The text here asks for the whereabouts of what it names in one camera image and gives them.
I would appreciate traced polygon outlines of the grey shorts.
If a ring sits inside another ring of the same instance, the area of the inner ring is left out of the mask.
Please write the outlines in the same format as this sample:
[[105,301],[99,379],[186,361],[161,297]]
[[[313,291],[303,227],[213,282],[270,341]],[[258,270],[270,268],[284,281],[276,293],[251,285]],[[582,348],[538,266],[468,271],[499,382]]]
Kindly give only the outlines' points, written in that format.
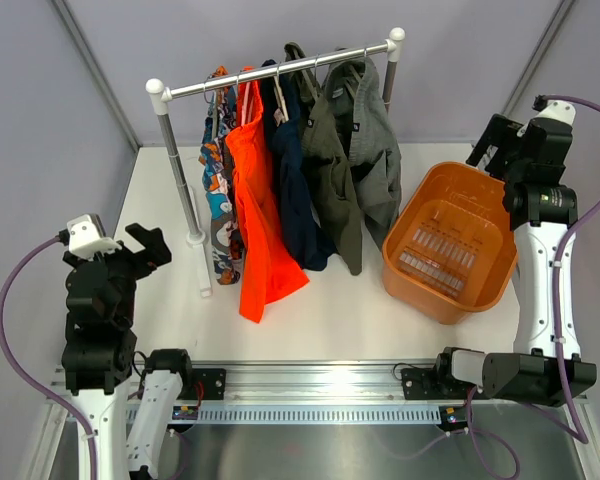
[[363,75],[356,99],[344,83],[344,61],[330,66],[323,89],[349,161],[358,204],[377,246],[382,246],[399,214],[402,197],[401,152],[380,92],[371,58],[359,62]]

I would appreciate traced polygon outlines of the olive green shorts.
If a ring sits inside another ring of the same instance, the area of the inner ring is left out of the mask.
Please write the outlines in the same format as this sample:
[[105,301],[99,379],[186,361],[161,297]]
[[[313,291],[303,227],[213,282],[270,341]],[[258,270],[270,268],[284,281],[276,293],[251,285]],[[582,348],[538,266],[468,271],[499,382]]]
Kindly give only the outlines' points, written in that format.
[[362,271],[362,215],[336,121],[326,91],[321,89],[313,104],[299,99],[303,173],[321,228],[356,276]]

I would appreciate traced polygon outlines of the beige hanger of olive shorts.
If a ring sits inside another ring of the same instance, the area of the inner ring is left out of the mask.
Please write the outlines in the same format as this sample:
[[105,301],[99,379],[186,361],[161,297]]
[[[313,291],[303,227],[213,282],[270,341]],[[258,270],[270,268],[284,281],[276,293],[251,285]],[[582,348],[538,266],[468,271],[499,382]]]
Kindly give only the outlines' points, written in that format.
[[[304,51],[295,43],[285,45],[286,60],[299,60],[306,57]],[[289,74],[291,83],[296,87],[302,103],[313,104],[322,93],[322,89],[310,69],[294,71]]]

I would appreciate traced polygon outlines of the cream hanger of grey shorts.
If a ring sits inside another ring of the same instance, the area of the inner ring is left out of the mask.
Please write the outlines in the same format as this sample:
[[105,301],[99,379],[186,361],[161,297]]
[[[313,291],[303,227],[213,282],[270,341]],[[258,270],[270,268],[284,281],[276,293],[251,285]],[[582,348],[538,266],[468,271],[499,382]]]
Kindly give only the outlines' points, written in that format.
[[344,61],[343,83],[352,101],[356,99],[357,90],[363,78],[361,74],[363,70],[360,70],[359,67],[357,60]]

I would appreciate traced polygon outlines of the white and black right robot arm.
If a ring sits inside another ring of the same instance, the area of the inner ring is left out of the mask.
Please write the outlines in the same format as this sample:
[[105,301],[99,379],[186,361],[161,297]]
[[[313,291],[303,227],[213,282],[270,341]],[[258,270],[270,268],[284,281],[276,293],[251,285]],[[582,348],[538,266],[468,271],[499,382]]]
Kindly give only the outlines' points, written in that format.
[[560,407],[592,387],[597,367],[581,358],[573,326],[571,253],[577,196],[561,184],[575,108],[554,101],[522,124],[495,114],[467,164],[504,183],[503,205],[517,249],[519,320],[510,353],[447,347],[430,368],[401,371],[405,397],[486,398]]

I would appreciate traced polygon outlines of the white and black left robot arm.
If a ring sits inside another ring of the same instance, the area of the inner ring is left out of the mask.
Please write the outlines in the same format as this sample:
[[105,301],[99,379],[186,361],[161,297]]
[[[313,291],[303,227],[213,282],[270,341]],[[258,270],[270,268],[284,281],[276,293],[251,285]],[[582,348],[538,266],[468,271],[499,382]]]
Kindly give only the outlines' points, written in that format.
[[61,364],[85,436],[83,479],[157,478],[176,401],[191,402],[185,416],[197,419],[203,401],[219,401],[225,393],[225,369],[196,368],[184,349],[157,349],[144,362],[140,405],[133,423],[126,423],[133,395],[137,283],[172,260],[160,229],[133,223],[126,231],[141,250],[133,252],[108,237],[96,215],[69,221],[61,234],[68,248],[63,259],[71,267]]

